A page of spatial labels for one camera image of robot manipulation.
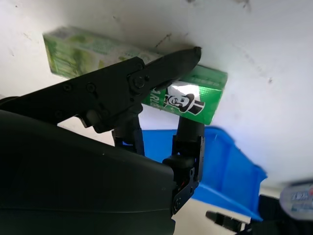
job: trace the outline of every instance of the light green box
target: light green box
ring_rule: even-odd
[[[44,34],[50,69],[75,78],[138,56],[146,64],[161,55],[73,27]],[[180,81],[152,91],[144,104],[209,125],[221,99],[227,73],[196,66]]]

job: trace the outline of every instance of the white surface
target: white surface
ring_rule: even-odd
[[[50,73],[42,33],[73,25],[141,47],[203,48],[201,64],[229,73],[213,124],[224,128],[269,179],[313,177],[311,0],[0,0],[0,94],[63,81]],[[178,118],[147,109],[144,128]]]
[[[279,197],[279,191],[270,188],[261,188],[263,195],[270,197]],[[174,235],[233,235],[235,233],[214,224],[205,217],[207,211],[219,212],[246,223],[250,218],[228,210],[224,210],[206,203],[190,199],[181,210],[173,216],[176,221]]]

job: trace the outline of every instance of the screw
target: screw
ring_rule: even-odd
[[[92,83],[88,83],[86,85],[86,90],[90,93],[94,92],[96,90],[96,86]]]
[[[143,65],[142,64],[138,64],[137,67],[138,67],[139,70],[143,69]]]
[[[137,88],[143,88],[143,86],[145,85],[145,80],[142,77],[135,77],[134,78],[134,85]]]
[[[180,205],[180,199],[176,199],[175,205],[174,205],[174,210],[178,211],[179,205]]]
[[[63,113],[60,110],[55,111],[54,115],[57,119],[61,119],[63,117]]]
[[[72,90],[72,86],[70,84],[64,84],[63,90],[66,92],[70,92]]]

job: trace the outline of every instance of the white bottle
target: white bottle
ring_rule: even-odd
[[[313,220],[313,183],[285,188],[279,199],[282,209],[297,220]]]

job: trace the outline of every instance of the blue plastic bin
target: blue plastic bin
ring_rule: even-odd
[[[176,130],[143,131],[145,154],[162,162],[172,153]],[[194,199],[262,220],[258,213],[260,183],[265,172],[254,165],[223,130],[205,129],[203,177]]]

